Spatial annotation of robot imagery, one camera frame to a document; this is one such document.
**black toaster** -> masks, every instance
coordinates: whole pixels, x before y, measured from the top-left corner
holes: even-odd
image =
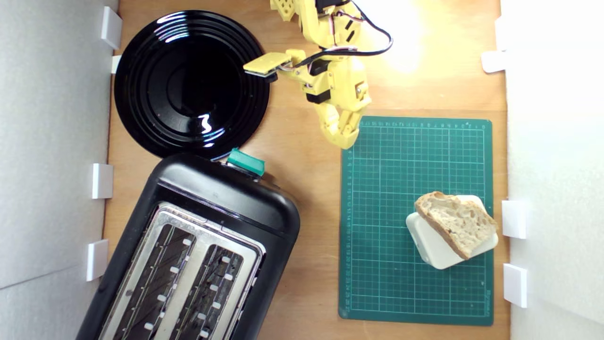
[[[236,149],[161,160],[77,339],[255,339],[300,228],[256,165]]]

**robotic arm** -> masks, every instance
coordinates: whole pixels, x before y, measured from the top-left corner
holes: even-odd
[[[304,38],[321,51],[309,57],[302,50],[267,53],[245,64],[245,72],[260,77],[277,73],[299,82],[319,115],[325,137],[342,149],[350,148],[359,134],[364,109],[371,103],[365,67],[358,57],[386,52],[392,46],[391,36],[373,25],[351,0],[271,0],[271,9],[284,21],[297,14]],[[388,37],[386,48],[358,50],[355,43],[363,22]]]

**black wire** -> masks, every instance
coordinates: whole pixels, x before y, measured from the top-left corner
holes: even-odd
[[[369,25],[371,25],[371,27],[373,27],[375,30],[382,33],[383,35],[385,35],[388,38],[388,45],[385,48],[383,48],[381,50],[375,50],[375,51],[356,51],[356,50],[321,51],[321,52],[317,52],[317,53],[311,55],[310,57],[302,60],[301,62],[297,63],[296,65],[293,66],[293,68],[298,68],[300,66],[308,65],[311,62],[313,62],[314,60],[316,60],[320,57],[323,57],[323,56],[369,57],[369,56],[377,56],[379,54],[382,54],[382,53],[388,51],[390,49],[390,47],[392,47],[392,43],[393,43],[393,39],[392,39],[392,36],[390,35],[390,33],[386,32],[384,29],[376,26],[371,20],[369,20],[367,15],[365,15],[365,13],[363,13],[363,11],[358,6],[356,6],[356,8],[359,10],[359,12],[361,12],[361,18],[363,20],[367,21],[367,23]]]

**cutting mat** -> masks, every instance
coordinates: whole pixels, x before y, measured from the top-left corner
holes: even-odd
[[[342,152],[339,314],[493,324],[493,251],[445,270],[424,263],[405,219],[431,191],[471,194],[493,214],[488,120],[372,117]]]

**wooden surface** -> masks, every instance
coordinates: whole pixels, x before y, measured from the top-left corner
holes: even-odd
[[[364,1],[372,5],[388,1]],[[364,8],[395,38],[387,54],[364,59],[373,103],[367,114],[481,118],[493,121],[495,217],[507,195],[506,102],[502,74],[484,74],[480,53],[493,50],[497,0],[399,0],[398,11]],[[268,0],[121,0],[122,48],[138,30],[173,11],[204,9],[246,26],[266,51],[315,47],[297,23],[283,22]],[[280,79],[254,137],[242,150],[266,160],[277,184],[298,200],[302,225],[259,339],[509,339],[510,308],[503,300],[506,238],[495,249],[492,327],[343,320],[337,314],[340,150],[322,137],[317,117],[298,87]],[[124,130],[112,102],[109,163],[114,197],[106,206],[104,237],[111,252],[158,158]]]

